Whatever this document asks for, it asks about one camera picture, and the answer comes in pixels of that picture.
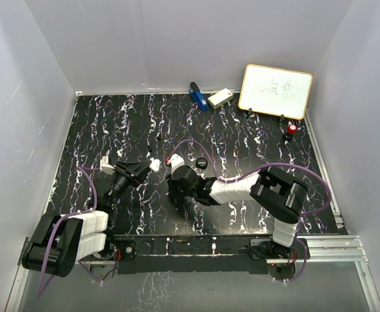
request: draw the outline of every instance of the table surface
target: table surface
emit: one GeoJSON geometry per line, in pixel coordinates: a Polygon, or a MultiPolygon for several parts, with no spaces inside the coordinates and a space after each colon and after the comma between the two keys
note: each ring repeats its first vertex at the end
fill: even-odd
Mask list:
{"type": "MultiPolygon", "coordinates": [[[[213,156],[223,177],[234,177],[264,163],[284,162],[307,167],[318,174],[318,162],[305,122],[291,142],[282,139],[288,121],[254,114],[247,117],[238,106],[238,94],[223,107],[200,111],[189,94],[81,96],[77,100],[68,137],[53,185],[47,211],[68,213],[85,209],[92,191],[77,166],[97,168],[104,155],[114,161],[161,160],[159,172],[151,172],[137,189],[129,188],[117,206],[113,228],[118,235],[245,235],[273,232],[273,217],[255,201],[234,201],[205,207],[193,199],[177,205],[167,196],[163,165],[173,147],[186,138],[201,142],[213,156]],[[156,139],[161,134],[161,141],[156,139]]],[[[204,156],[192,144],[177,152],[188,166],[204,156]]],[[[290,170],[309,186],[304,210],[317,209],[325,201],[324,187],[299,170],[290,170]]],[[[205,177],[213,176],[212,164],[205,177]]],[[[96,180],[103,172],[92,173],[96,180]]],[[[306,217],[300,233],[337,234],[331,209],[306,217]]]]}

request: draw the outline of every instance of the red cap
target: red cap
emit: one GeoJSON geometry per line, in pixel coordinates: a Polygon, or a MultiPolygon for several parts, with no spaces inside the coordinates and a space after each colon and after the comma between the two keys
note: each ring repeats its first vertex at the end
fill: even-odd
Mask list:
{"type": "Polygon", "coordinates": [[[290,135],[293,135],[296,131],[297,131],[297,127],[296,127],[296,125],[292,124],[292,125],[289,125],[289,126],[288,126],[288,133],[289,133],[290,135]]]}

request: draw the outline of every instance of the small white block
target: small white block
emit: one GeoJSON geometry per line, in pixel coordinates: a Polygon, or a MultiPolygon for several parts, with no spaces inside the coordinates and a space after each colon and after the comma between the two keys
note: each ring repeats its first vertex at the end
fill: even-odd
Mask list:
{"type": "Polygon", "coordinates": [[[219,91],[208,98],[210,106],[213,109],[217,109],[218,107],[222,106],[224,103],[227,103],[231,99],[233,99],[233,93],[231,93],[229,89],[223,89],[222,91],[219,91]]]}

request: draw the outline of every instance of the whiteboard wooden frame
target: whiteboard wooden frame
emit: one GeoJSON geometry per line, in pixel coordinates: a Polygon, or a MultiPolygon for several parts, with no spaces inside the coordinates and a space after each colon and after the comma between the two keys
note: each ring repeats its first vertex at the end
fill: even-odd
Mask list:
{"type": "Polygon", "coordinates": [[[304,101],[303,102],[300,101],[299,104],[298,104],[299,105],[299,107],[298,107],[298,114],[293,114],[293,116],[289,116],[289,114],[284,114],[284,117],[286,117],[286,118],[292,118],[292,119],[297,119],[297,120],[304,119],[304,117],[305,117],[305,111],[306,111],[307,105],[308,105],[309,93],[310,93],[310,90],[311,90],[312,75],[310,73],[304,73],[302,71],[284,70],[282,68],[274,68],[274,67],[269,67],[269,66],[248,64],[246,66],[246,70],[245,70],[245,73],[244,73],[243,85],[242,85],[242,89],[240,91],[240,97],[239,97],[239,102],[238,102],[238,106],[239,106],[240,109],[242,109],[244,111],[248,111],[249,109],[251,109],[253,112],[259,112],[259,113],[269,114],[269,115],[274,115],[274,116],[280,116],[281,115],[281,114],[279,114],[279,113],[276,112],[277,109],[273,110],[271,107],[268,107],[268,108],[262,108],[262,107],[260,107],[260,102],[256,102],[254,105],[252,105],[251,104],[251,100],[249,100],[249,102],[250,102],[249,104],[243,105],[243,102],[247,101],[247,99],[246,99],[247,92],[249,92],[249,95],[252,93],[252,89],[251,88],[249,90],[245,89],[245,83],[246,83],[247,79],[251,79],[251,77],[246,77],[247,71],[248,71],[248,69],[249,69],[250,66],[261,67],[261,68],[268,68],[268,69],[275,70],[275,71],[298,73],[300,75],[308,75],[310,77],[308,90],[307,90],[307,93],[306,93],[306,97],[304,96],[305,93],[303,93],[303,95],[301,96],[304,99],[304,101]]]}

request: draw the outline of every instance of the floor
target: floor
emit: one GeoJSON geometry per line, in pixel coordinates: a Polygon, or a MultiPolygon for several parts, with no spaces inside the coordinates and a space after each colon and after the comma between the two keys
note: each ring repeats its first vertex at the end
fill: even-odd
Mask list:
{"type": "Polygon", "coordinates": [[[354,262],[309,263],[286,287],[247,272],[141,273],[100,287],[75,266],[36,299],[38,276],[30,271],[19,312],[369,312],[354,262]]]}
{"type": "MultiPolygon", "coordinates": [[[[98,167],[104,155],[113,161],[140,161],[154,157],[163,163],[173,147],[186,138],[201,142],[224,177],[234,177],[264,163],[284,162],[320,173],[304,121],[291,142],[282,139],[288,120],[275,116],[247,117],[237,107],[238,94],[222,108],[201,111],[188,94],[81,96],[73,115],[47,211],[67,213],[84,209],[90,199],[77,166],[98,167]]],[[[195,168],[203,153],[192,144],[178,151],[195,168]]],[[[167,168],[150,173],[137,189],[130,188],[118,204],[113,228],[119,235],[243,235],[273,231],[273,217],[258,203],[236,201],[205,207],[194,200],[179,207],[168,196],[164,180],[167,168]]],[[[292,171],[309,186],[304,210],[321,207],[324,188],[314,178],[292,171]]],[[[213,176],[209,164],[205,177],[213,176]]],[[[94,180],[107,181],[104,173],[94,180]]],[[[338,234],[331,209],[309,216],[300,229],[304,234],[338,234]]]]}

